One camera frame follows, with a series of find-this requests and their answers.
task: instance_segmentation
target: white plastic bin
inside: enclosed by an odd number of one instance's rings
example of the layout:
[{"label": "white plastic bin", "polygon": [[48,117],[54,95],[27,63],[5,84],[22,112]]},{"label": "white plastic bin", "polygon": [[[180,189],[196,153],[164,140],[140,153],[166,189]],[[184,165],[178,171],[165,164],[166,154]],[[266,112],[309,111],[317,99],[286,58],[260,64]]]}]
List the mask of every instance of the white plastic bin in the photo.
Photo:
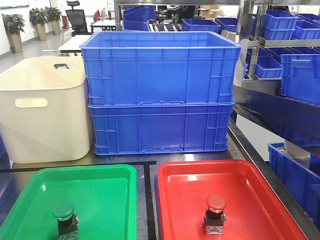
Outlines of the white plastic bin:
[{"label": "white plastic bin", "polygon": [[0,134],[13,162],[68,161],[88,153],[84,83],[81,57],[28,58],[0,74]]}]

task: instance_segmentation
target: cardboard box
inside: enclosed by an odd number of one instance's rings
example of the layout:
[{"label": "cardboard box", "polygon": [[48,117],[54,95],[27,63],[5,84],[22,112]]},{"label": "cardboard box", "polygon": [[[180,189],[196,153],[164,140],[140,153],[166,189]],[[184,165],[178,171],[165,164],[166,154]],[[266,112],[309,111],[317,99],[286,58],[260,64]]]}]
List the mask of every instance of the cardboard box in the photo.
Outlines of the cardboard box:
[{"label": "cardboard box", "polygon": [[200,15],[201,15],[201,17],[203,17],[205,19],[215,18],[215,17],[218,16],[218,13],[219,13],[219,9],[214,9],[214,10],[207,9],[207,10],[204,10],[204,9],[200,8]]},{"label": "cardboard box", "polygon": [[239,36],[237,36],[235,32],[227,31],[227,30],[222,30],[221,35],[233,41],[236,41],[239,38]]},{"label": "cardboard box", "polygon": [[201,5],[200,9],[204,9],[204,10],[218,10],[219,9],[219,5],[218,4],[213,4],[213,5]]}]

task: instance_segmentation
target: red button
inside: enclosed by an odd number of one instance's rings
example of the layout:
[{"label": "red button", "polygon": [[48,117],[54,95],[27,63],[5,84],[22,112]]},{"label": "red button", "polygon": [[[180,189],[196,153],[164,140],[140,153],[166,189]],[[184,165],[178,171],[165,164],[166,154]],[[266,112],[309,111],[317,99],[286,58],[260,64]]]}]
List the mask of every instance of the red button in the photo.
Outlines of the red button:
[{"label": "red button", "polygon": [[218,214],[225,209],[226,200],[218,194],[212,194],[207,197],[206,204],[211,212]]}]

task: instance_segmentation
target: plant pot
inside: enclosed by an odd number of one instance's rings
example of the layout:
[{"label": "plant pot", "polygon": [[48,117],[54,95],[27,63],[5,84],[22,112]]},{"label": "plant pot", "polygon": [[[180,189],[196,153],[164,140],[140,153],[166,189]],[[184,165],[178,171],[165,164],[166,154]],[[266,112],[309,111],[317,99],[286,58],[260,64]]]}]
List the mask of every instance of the plant pot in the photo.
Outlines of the plant pot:
[{"label": "plant pot", "polygon": [[60,35],[60,24],[59,21],[52,21],[51,22],[52,32],[53,35]]},{"label": "plant pot", "polygon": [[8,34],[8,39],[10,43],[10,47],[13,53],[22,53],[22,42],[21,36],[19,34]]},{"label": "plant pot", "polygon": [[39,41],[46,41],[47,40],[47,34],[46,34],[46,28],[45,25],[41,25],[40,23],[36,24],[35,31],[38,36]]}]

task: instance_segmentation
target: table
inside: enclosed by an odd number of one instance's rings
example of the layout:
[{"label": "table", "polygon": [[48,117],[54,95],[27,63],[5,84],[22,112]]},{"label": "table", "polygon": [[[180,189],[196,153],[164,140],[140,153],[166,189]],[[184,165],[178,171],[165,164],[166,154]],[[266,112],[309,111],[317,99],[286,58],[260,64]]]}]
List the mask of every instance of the table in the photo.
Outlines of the table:
[{"label": "table", "polygon": [[94,32],[94,28],[101,28],[102,31],[115,31],[116,30],[116,20],[100,20],[95,22],[91,26],[91,32]]},{"label": "table", "polygon": [[78,160],[30,164],[12,164],[5,153],[0,160],[0,225],[31,175],[40,169],[129,164],[137,171],[137,239],[159,240],[156,181],[160,164],[176,161],[245,159],[259,168],[309,239],[320,239],[319,231],[232,120],[229,121],[227,140],[226,151],[99,156],[93,153],[94,146],[91,146],[89,153]]},{"label": "table", "polygon": [[80,44],[82,44],[84,41],[88,40],[91,35],[75,35],[72,37],[69,41],[67,41],[65,44],[61,45],[58,50],[62,54],[68,54],[68,53],[81,53]]}]

